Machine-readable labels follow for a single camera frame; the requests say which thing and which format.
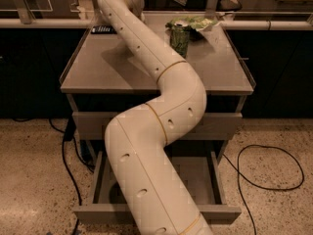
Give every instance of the robot arm segment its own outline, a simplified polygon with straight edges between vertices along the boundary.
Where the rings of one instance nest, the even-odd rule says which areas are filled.
[[[163,150],[201,119],[206,106],[201,80],[179,54],[137,18],[140,1],[98,3],[161,92],[159,97],[115,117],[105,133],[112,170],[138,228],[142,234],[212,234]]]

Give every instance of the drawer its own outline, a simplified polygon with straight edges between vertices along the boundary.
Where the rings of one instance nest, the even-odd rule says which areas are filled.
[[[241,209],[226,204],[212,147],[209,141],[179,140],[166,147],[165,152],[207,222],[230,224]],[[134,223],[105,152],[98,156],[87,203],[73,211],[86,224]]]
[[[113,112],[74,112],[79,137],[82,140],[102,140],[103,132]],[[187,140],[230,140],[241,123],[240,113],[205,113],[201,122],[182,139]]]

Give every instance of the green can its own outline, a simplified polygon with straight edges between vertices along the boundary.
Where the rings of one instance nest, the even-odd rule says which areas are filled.
[[[187,23],[179,21],[171,28],[170,46],[183,58],[186,58],[190,38],[190,27]]]

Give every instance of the floor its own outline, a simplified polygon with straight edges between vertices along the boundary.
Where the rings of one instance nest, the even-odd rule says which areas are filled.
[[[54,119],[53,124],[65,129],[67,122]],[[62,138],[63,134],[54,130],[48,119],[0,119],[0,234],[71,234],[76,222],[71,209],[78,203],[63,164]],[[286,149],[299,161],[305,175],[303,185],[289,192],[261,190],[241,179],[257,234],[311,235],[313,119],[244,119],[225,155],[236,164],[239,151],[250,144]],[[84,205],[93,174],[78,160],[72,142],[66,143],[65,151]],[[231,225],[213,225],[214,234],[253,234],[239,194],[237,173],[225,158],[219,169],[228,205],[241,207],[242,214]],[[266,187],[292,187],[301,179],[292,158],[274,149],[246,150],[241,156],[241,172]],[[139,233],[133,225],[79,224],[76,234]]]

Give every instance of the power cord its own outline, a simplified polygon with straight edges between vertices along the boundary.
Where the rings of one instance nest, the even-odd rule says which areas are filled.
[[[264,186],[255,184],[255,183],[253,183],[252,181],[250,181],[249,179],[247,179],[247,178],[240,172],[240,157],[241,157],[242,153],[243,153],[246,149],[249,149],[249,148],[276,149],[276,150],[279,150],[279,151],[284,152],[285,154],[289,155],[289,156],[296,162],[296,164],[298,165],[298,167],[299,167],[299,169],[300,169],[300,171],[301,171],[301,181],[300,181],[300,183],[297,184],[296,186],[290,187],[290,188],[271,188],[271,187],[264,187]],[[238,154],[238,156],[237,156],[237,167],[235,167],[235,166],[233,165],[233,163],[230,161],[230,159],[229,159],[226,155],[223,154],[223,156],[224,156],[224,158],[228,161],[228,163],[233,167],[233,169],[237,172],[238,189],[239,189],[239,192],[240,192],[240,194],[241,194],[241,197],[242,197],[242,199],[243,199],[243,201],[244,201],[244,204],[245,204],[245,206],[246,206],[248,215],[249,215],[249,217],[250,217],[250,219],[251,219],[252,226],[253,226],[253,231],[254,231],[254,235],[256,235],[256,234],[257,234],[257,232],[256,232],[256,226],[255,226],[253,216],[252,216],[251,211],[250,211],[250,209],[249,209],[249,207],[248,207],[248,205],[247,205],[247,203],[246,203],[246,199],[245,199],[244,194],[243,194],[243,191],[242,191],[240,176],[241,176],[245,181],[247,181],[249,184],[251,184],[251,185],[253,185],[253,186],[257,187],[257,188],[260,188],[260,189],[263,189],[263,190],[268,190],[268,191],[286,192],[286,191],[295,190],[295,189],[299,188],[299,187],[303,184],[303,182],[304,182],[304,172],[303,172],[303,169],[302,169],[302,167],[301,167],[299,161],[298,161],[291,153],[289,153],[288,151],[286,151],[286,150],[284,150],[284,149],[282,149],[282,148],[280,148],[280,147],[276,147],[276,146],[265,146],[265,145],[256,145],[256,144],[253,144],[253,145],[248,145],[248,146],[243,147],[243,148],[240,150],[240,152],[239,152],[239,154]]]
[[[52,123],[52,120],[51,120],[50,118],[49,118],[49,123],[50,123],[50,125],[51,125],[51,127],[52,127],[53,129],[55,129],[56,131],[58,131],[58,132],[60,132],[60,133],[62,133],[62,134],[64,135],[64,138],[63,138],[63,140],[62,140],[62,159],[63,159],[64,166],[65,166],[65,168],[66,168],[66,170],[67,170],[67,173],[68,173],[68,175],[69,175],[69,177],[70,177],[70,179],[71,179],[71,181],[72,181],[72,183],[73,183],[73,185],[74,185],[74,188],[75,188],[75,190],[76,190],[77,197],[78,197],[78,204],[81,206],[82,200],[81,200],[81,195],[80,195],[80,192],[79,192],[77,183],[76,183],[76,181],[75,181],[75,179],[74,179],[74,177],[73,177],[73,175],[72,175],[72,173],[71,173],[71,171],[70,171],[70,169],[69,169],[69,167],[68,167],[68,165],[67,165],[66,152],[65,152],[65,144],[66,144],[66,142],[67,142],[67,141],[66,141],[66,132],[63,131],[63,130],[61,130],[61,129],[59,129],[59,128],[57,128],[57,127]],[[76,155],[79,157],[79,160],[80,160],[84,165],[86,165],[87,168],[88,168],[90,171],[93,172],[93,169],[92,169],[93,166],[87,164],[85,161],[83,161],[83,160],[80,158],[80,156],[79,156],[79,154],[78,154],[78,149],[77,149],[77,144],[76,144],[76,139],[75,139],[75,137],[73,137],[72,140],[73,140],[73,143],[74,143]],[[74,226],[74,228],[73,228],[73,230],[72,230],[72,232],[71,232],[71,235],[75,235],[75,234],[77,233],[78,225],[79,225],[79,219],[76,220],[76,223],[75,223],[75,226]]]
[[[31,121],[33,118],[12,118],[13,121],[18,121],[18,122],[25,122],[25,121]]]

